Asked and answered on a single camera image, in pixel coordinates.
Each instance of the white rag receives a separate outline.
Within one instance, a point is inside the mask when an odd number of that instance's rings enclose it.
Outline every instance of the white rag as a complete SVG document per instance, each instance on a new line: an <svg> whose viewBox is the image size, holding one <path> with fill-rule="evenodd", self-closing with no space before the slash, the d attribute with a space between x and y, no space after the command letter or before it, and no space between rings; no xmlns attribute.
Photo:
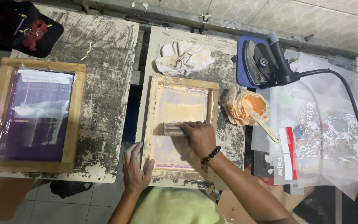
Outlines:
<svg viewBox="0 0 358 224"><path fill-rule="evenodd" d="M205 69L214 63L211 50L203 50L199 44L175 41L162 47L162 57L156 59L157 69L163 75L182 74L185 77L192 72Z"/></svg>

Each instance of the red and white flag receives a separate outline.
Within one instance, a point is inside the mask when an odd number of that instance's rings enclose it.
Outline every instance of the red and white flag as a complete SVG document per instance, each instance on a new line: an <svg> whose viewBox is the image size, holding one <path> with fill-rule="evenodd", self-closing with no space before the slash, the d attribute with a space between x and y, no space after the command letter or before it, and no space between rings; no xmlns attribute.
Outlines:
<svg viewBox="0 0 358 224"><path fill-rule="evenodd" d="M297 157L295 151L294 134L291 127L279 128L280 142L285 166L285 180L297 180Z"/></svg>

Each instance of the paint-stained table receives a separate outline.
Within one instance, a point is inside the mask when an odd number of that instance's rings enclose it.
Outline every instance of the paint-stained table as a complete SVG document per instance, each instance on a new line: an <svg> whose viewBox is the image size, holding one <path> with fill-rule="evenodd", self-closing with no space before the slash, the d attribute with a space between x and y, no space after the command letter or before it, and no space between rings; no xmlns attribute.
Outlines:
<svg viewBox="0 0 358 224"><path fill-rule="evenodd" d="M113 183L139 24L46 6L37 8L64 27L50 55L38 59L83 63L89 69L75 169L68 174L0 172L0 176ZM74 59L86 55L91 41L88 57L81 62ZM13 51L11 57L32 58L17 51Z"/></svg>
<svg viewBox="0 0 358 224"><path fill-rule="evenodd" d="M166 34L162 32L163 30L164 28L155 26L151 29L146 69L144 72L145 75L142 99L140 102L136 141L142 141L144 138L151 76L154 74L159 74L156 70L156 64L154 60L158 57L161 57L161 48L167 43L172 43L178 40L199 43L203 49L211 50L211 56L214 58L215 62L209 65L206 69L193 73L186 78L219 83L219 106L216 143L217 145L221 145L221 151L228 159L230 159L236 166L243 169L245 151L244 127L234 126L231 125L228 121L225 121L225 116L223 114L224 109L221 106L222 102L226 100L228 90L232 86L236 86L237 90L239 91L245 89L244 87L241 87L237 84L236 62L233 62L232 60L232 57L237 54L237 42L234 40L199 35L174 29L171 29L170 32ZM209 178L208 181L153 178L150 185L198 189L228 189L221 178L216 174Z"/></svg>

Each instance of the hand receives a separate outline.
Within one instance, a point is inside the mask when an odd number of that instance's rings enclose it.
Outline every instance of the hand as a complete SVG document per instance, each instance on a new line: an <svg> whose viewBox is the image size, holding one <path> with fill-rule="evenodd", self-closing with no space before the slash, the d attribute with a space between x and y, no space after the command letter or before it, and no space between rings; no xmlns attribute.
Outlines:
<svg viewBox="0 0 358 224"><path fill-rule="evenodd" d="M154 160L147 160L143 166L144 172L140 169L138 162L142 142L131 145L123 155L122 171L124 172L125 190L142 192L152 180Z"/></svg>
<svg viewBox="0 0 358 224"><path fill-rule="evenodd" d="M200 159L216 148L215 130L209 121L183 123L181 129L190 137L191 148Z"/></svg>

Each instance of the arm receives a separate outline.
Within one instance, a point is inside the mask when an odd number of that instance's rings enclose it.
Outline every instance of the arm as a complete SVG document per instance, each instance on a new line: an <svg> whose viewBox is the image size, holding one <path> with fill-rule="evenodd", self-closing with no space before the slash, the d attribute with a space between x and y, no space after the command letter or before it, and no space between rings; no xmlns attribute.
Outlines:
<svg viewBox="0 0 358 224"><path fill-rule="evenodd" d="M142 145L142 142L133 144L122 156L125 191L107 224L127 224L140 193L147 188L152 180L153 159L145 162L144 172L140 169L138 154Z"/></svg>
<svg viewBox="0 0 358 224"><path fill-rule="evenodd" d="M189 122L181 126L190 136L194 153L201 159L216 148L215 130L208 121ZM297 223L286 208L268 190L218 152L209 166L231 189L245 211L258 223Z"/></svg>

